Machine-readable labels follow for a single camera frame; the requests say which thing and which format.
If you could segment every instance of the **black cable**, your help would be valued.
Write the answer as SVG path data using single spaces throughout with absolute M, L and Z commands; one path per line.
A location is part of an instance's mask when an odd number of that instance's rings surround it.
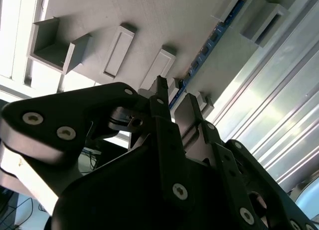
M 18 207 L 20 207 L 22 204 L 24 204 L 24 203 L 25 203 L 26 201 L 28 201 L 29 199 L 31 199 L 32 206 L 33 206 L 33 200 L 32 200 L 32 198 L 28 198 L 28 199 L 24 200 L 21 204 L 19 204 L 16 208 L 14 208 L 14 209 L 2 220 L 2 222 L 0 223 L 0 226 L 1 226 L 1 224 L 7 219 L 7 217 L 10 216 L 10 214 L 12 214 L 14 211 L 16 211 L 16 209 L 17 209 Z
M 45 208 L 41 204 L 38 205 L 38 209 L 41 212 L 46 212 Z
M 29 217 L 27 217 L 26 218 L 26 220 L 24 220 L 22 223 L 20 223 L 19 225 L 17 225 L 17 226 L 15 226 L 14 227 L 14 229 L 17 229 L 18 227 L 20 227 L 22 224 L 24 224 L 26 221 L 28 221 L 28 219 L 32 216 L 32 214 L 33 214 L 33 199 L 31 199 L 31 207 L 32 207 L 32 209 L 31 209 L 31 213 L 30 213 L 30 215 L 29 215 Z
M 86 152 L 84 152 L 84 154 L 87 156 L 87 157 L 89 157 L 90 158 L 90 169 L 91 170 L 94 170 L 94 168 L 95 168 L 95 166 L 96 166 L 96 159 L 95 159 L 95 156 L 91 153 L 91 152 L 89 152 L 89 153 L 86 153 Z

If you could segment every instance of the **countersunk screw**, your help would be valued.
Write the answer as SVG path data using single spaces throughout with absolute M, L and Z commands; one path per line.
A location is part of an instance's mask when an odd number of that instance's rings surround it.
M 215 129 L 215 126 L 214 126 L 213 124 L 211 124 L 211 123 L 208 123 L 207 126 L 208 126 L 209 128 L 211 128 L 211 129 Z
M 253 225 L 255 223 L 254 217 L 246 208 L 241 208 L 239 210 L 239 213 L 241 217 L 245 220 L 245 222 L 249 225 Z
M 22 116 L 22 119 L 25 123 L 31 125 L 41 124 L 43 122 L 43 117 L 35 112 L 28 112 Z
M 181 200 L 186 200 L 188 197 L 187 189 L 178 183 L 173 185 L 173 193 Z
M 73 140 L 76 136 L 75 130 L 68 126 L 62 126 L 57 131 L 56 134 L 59 138 L 64 140 Z
M 293 226 L 293 228 L 295 230 L 301 230 L 300 227 L 298 226 L 298 224 L 295 221 L 290 220 L 290 224 L 291 224 L 291 226 Z
M 164 104 L 164 102 L 161 99 L 158 99 L 158 102 Z
M 132 95 L 133 94 L 133 92 L 130 90 L 130 89 L 125 89 L 124 90 L 127 94 L 129 94 L 129 95 Z
M 307 229 L 307 230 L 314 230 L 314 228 L 311 227 L 309 224 L 306 224 L 306 229 Z
M 241 145 L 240 145 L 240 143 L 235 142 L 235 146 L 236 146 L 238 149 L 241 149 Z

